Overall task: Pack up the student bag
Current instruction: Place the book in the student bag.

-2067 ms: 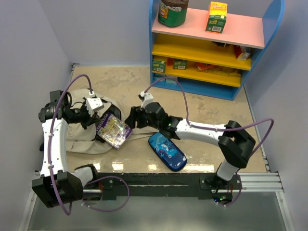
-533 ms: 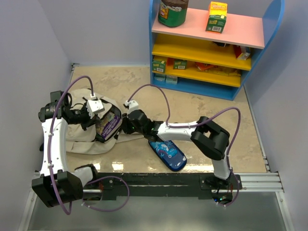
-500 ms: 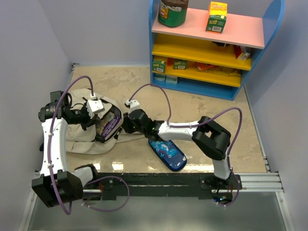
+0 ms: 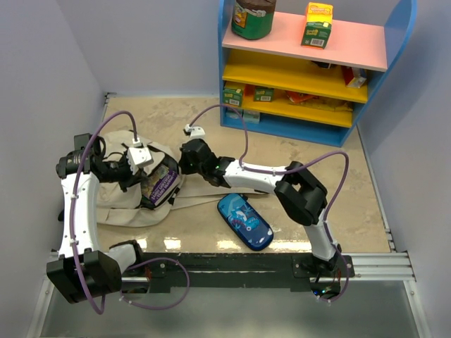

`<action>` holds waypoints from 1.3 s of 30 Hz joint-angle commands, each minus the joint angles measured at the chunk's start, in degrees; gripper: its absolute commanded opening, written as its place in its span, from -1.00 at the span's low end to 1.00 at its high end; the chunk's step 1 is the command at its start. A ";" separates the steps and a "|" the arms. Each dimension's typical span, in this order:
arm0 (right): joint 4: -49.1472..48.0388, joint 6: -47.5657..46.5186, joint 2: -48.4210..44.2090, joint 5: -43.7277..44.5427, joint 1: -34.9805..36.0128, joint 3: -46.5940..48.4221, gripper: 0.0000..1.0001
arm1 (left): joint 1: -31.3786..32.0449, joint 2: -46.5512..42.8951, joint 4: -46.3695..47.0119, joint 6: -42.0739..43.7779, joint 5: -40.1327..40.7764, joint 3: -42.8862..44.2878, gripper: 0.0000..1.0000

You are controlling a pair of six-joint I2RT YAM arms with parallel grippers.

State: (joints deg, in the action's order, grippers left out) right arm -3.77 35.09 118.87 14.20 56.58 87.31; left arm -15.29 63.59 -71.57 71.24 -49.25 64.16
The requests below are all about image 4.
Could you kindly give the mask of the beige canvas backpack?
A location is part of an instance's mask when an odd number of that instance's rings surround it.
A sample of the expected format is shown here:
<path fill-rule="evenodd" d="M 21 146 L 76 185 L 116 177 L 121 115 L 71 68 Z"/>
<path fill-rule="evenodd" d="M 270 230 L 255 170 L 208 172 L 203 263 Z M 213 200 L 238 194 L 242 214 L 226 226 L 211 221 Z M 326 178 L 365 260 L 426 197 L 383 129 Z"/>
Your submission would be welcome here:
<path fill-rule="evenodd" d="M 145 180 L 162 165 L 176 170 L 180 183 L 171 196 L 159 207 L 150 210 L 140 206 L 142 194 L 140 183 L 122 192 L 118 183 L 101 183 L 97 193 L 97 222 L 121 227 L 147 227 L 163 221 L 171 212 L 200 204 L 218 201 L 226 194 L 254 194 L 248 188 L 214 187 L 199 175 L 182 175 L 178 166 L 179 155 L 168 146 L 141 138 L 149 147 L 154 162 L 144 169 Z"/>

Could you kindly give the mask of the blue shark pencil case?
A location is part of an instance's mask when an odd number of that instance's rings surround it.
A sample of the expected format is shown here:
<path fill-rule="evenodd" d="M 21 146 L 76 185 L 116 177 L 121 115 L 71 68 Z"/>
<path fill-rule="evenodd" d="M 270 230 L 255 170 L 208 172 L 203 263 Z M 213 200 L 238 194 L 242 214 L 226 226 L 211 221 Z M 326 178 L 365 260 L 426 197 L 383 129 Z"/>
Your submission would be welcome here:
<path fill-rule="evenodd" d="M 229 228 L 251 250 L 261 251 L 273 241 L 273 230 L 243 194 L 227 194 L 217 210 Z"/>

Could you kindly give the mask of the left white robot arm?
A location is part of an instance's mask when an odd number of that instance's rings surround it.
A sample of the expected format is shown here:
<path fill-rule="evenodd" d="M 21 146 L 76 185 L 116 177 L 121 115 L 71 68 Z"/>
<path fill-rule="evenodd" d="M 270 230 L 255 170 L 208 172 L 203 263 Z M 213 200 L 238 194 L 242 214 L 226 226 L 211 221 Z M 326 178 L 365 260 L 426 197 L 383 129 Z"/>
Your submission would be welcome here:
<path fill-rule="evenodd" d="M 64 210 L 63 239 L 58 258 L 47 263 L 47 277 L 68 303 L 118 292 L 124 272 L 141 275 L 146 259 L 136 240 L 100 249 L 97 239 L 97 193 L 102 183 L 117 183 L 122 192 L 138 183 L 151 154 L 136 134 L 117 160 L 105 159 L 106 141 L 92 134 L 74 137 L 74 149 L 60 158 Z"/>

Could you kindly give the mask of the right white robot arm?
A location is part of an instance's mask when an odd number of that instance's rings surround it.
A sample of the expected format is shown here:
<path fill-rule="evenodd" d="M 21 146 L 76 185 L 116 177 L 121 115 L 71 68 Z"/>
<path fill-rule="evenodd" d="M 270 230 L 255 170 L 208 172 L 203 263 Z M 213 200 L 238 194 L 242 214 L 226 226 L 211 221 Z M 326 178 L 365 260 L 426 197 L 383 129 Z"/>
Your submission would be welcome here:
<path fill-rule="evenodd" d="M 185 175 L 198 174 L 215 187 L 246 188 L 275 195 L 288 217 L 305 227 L 313 258 L 306 268 L 330 277 L 338 268 L 333 241 L 325 228 L 327 189 L 302 164 L 270 169 L 244 165 L 227 156 L 216 156 L 202 139 L 180 147 L 179 166 Z"/>

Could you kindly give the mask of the purple 52-Storey Treehouse book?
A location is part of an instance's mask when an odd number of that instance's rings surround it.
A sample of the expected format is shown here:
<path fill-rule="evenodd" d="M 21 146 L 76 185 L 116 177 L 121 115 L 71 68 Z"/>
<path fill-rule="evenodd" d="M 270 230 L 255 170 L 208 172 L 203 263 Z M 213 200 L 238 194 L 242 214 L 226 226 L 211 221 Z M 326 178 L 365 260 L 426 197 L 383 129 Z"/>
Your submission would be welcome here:
<path fill-rule="evenodd" d="M 163 204 L 180 183 L 180 176 L 176 170 L 162 165 L 150 176 L 141 181 L 141 204 L 143 208 L 153 210 Z"/>

